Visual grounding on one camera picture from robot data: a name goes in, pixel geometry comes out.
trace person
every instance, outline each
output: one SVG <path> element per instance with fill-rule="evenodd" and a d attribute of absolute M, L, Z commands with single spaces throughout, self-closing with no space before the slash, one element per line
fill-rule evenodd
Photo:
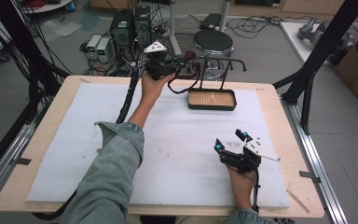
<path fill-rule="evenodd" d="M 61 223 L 126 223 L 132 179 L 142 163 L 146 119 L 159 98 L 162 88 L 174 74 L 154 80 L 147 72 L 142 77 L 141 101 L 130 119 L 122 124 L 97 122 L 103 133 L 100 151 L 83 180 L 76 196 L 62 214 Z M 228 169 L 238 210 L 225 219 L 226 224 L 275 223 L 252 210 L 250 194 L 253 182 L 234 169 Z M 252 178 L 253 173 L 246 174 Z"/>

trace black stool seat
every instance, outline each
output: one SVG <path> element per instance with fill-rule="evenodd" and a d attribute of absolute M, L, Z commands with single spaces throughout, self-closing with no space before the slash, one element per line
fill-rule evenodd
<path fill-rule="evenodd" d="M 211 54 L 227 53 L 233 45 L 231 37 L 215 30 L 196 32 L 193 42 L 196 48 Z"/>

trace denim jacket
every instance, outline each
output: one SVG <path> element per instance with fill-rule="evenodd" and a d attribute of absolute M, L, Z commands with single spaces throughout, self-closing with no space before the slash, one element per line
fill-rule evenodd
<path fill-rule="evenodd" d="M 97 122 L 103 149 L 79 183 L 61 223 L 125 223 L 133 192 L 132 179 L 142 163 L 144 132 L 131 122 Z M 269 224 L 253 210 L 239 210 L 225 224 Z"/>

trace desk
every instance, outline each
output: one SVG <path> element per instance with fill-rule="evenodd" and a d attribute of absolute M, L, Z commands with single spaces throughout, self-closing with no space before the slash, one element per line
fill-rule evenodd
<path fill-rule="evenodd" d="M 128 85 L 130 80 L 123 77 L 82 76 L 71 76 L 65 80 L 31 142 L 22 154 L 23 158 L 32 160 L 31 163 L 29 165 L 18 164 L 0 193 L 0 211 L 53 212 L 62 205 L 61 203 L 30 203 L 26 202 L 25 198 L 34 182 L 45 151 L 76 95 L 77 88 L 84 82 Z M 188 87 L 192 82 L 192 80 L 176 80 L 174 85 Z M 203 82 L 203 86 L 217 89 L 220 87 L 220 82 L 206 81 Z M 299 176 L 298 171 L 308 171 L 308 169 L 284 114 L 277 92 L 272 85 L 227 82 L 225 88 L 255 90 L 257 92 L 272 144 L 278 155 L 287 161 L 281 165 L 281 168 L 292 206 L 283 210 L 260 210 L 260 214 L 265 217 L 322 217 L 324 210 L 312 181 Z M 129 213 L 173 216 L 228 216 L 233 210 L 232 207 L 131 205 Z"/>

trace hand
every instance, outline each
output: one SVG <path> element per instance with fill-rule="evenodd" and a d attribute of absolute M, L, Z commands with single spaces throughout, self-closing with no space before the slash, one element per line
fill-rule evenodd
<path fill-rule="evenodd" d="M 169 76 L 166 76 L 160 80 L 155 80 L 148 72 L 146 72 L 142 76 L 142 97 L 140 104 L 153 106 L 161 95 L 161 91 L 165 83 L 172 80 L 174 76 L 175 73 L 172 73 Z"/>
<path fill-rule="evenodd" d="M 238 174 L 237 168 L 228 166 L 231 189 L 239 209 L 252 209 L 251 193 L 254 187 L 255 171 Z"/>

